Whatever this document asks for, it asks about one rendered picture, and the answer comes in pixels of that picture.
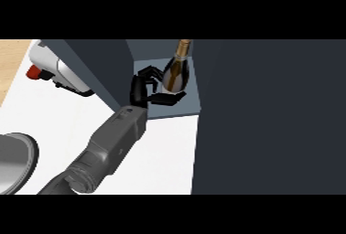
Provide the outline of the dark grey cabinet door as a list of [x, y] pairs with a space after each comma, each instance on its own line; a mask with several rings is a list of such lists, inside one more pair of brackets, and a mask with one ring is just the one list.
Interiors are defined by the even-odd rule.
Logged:
[[346, 194], [346, 40], [193, 45], [195, 194]]

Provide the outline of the white appliance with red knob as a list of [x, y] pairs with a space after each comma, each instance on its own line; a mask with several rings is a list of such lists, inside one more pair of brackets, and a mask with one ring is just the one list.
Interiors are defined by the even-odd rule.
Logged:
[[31, 80], [50, 80], [57, 88], [70, 91], [82, 97], [94, 94], [41, 40], [35, 42], [29, 49], [28, 58], [32, 65], [25, 76]]

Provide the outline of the dark gold-necked wine bottle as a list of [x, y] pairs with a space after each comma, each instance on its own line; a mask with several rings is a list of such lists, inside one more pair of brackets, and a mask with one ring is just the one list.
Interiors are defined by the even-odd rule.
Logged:
[[162, 93], [177, 94], [184, 90], [189, 80], [187, 51], [190, 40], [180, 39], [175, 54], [165, 65], [162, 76]]

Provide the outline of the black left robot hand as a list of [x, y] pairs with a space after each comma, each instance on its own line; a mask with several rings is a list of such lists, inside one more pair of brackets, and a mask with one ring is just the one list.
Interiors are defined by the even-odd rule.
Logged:
[[158, 82], [162, 80], [164, 73], [152, 66], [137, 71], [131, 81], [130, 104], [146, 108], [150, 104], [172, 106], [186, 92], [177, 94], [158, 93]]

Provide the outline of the dark grey cabinet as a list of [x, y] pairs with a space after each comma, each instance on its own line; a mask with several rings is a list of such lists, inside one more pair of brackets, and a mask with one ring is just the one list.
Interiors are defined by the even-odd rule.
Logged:
[[130, 104], [134, 73], [149, 65], [162, 69], [177, 45], [174, 39], [42, 39], [42, 43], [112, 111]]

